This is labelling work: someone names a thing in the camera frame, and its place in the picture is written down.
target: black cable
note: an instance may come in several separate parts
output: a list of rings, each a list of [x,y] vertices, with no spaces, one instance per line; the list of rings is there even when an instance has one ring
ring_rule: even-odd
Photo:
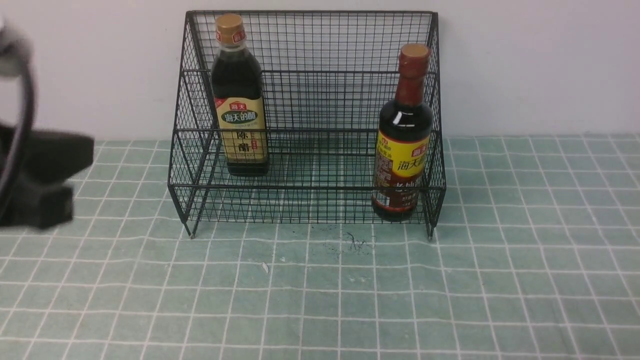
[[[26,153],[26,143],[31,134],[35,114],[35,86],[29,63],[17,51],[15,52],[15,58],[20,70],[22,110],[20,112],[20,122],[15,125],[11,147],[6,159],[4,159],[4,166],[0,175],[0,218],[9,205],[13,187],[20,174],[20,166]]]

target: green tile floor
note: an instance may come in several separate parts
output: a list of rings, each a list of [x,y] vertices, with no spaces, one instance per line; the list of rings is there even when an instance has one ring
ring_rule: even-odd
[[[73,224],[0,233],[0,358],[640,359],[640,137],[445,147],[437,242],[238,223],[190,241],[169,143],[100,143]]]

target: soy sauce bottle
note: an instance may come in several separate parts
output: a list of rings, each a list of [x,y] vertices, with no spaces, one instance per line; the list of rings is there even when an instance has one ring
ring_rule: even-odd
[[[269,170],[260,64],[247,49],[242,17],[216,19],[220,52],[211,70],[216,113],[231,175],[261,176]]]
[[[433,113],[423,101],[424,80],[430,50],[422,44],[407,44],[400,50],[400,79],[396,98],[380,111],[373,211],[383,220],[409,219],[418,203],[420,177],[424,171]]]

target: beige label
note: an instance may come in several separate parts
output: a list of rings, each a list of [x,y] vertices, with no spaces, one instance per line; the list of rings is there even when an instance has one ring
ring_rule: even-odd
[[[215,98],[216,112],[221,131],[222,144],[227,159],[231,162],[262,163],[266,160],[267,137],[265,132],[262,98],[251,100],[244,97]]]

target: yellow label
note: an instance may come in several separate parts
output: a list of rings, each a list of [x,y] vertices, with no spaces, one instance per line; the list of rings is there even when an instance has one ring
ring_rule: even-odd
[[[268,156],[262,98],[215,98],[222,144],[227,159],[245,163],[262,163]]]
[[[378,131],[376,150],[381,156],[391,160],[391,171],[397,177],[414,177],[422,173],[428,148],[428,136],[417,142],[400,142]]]

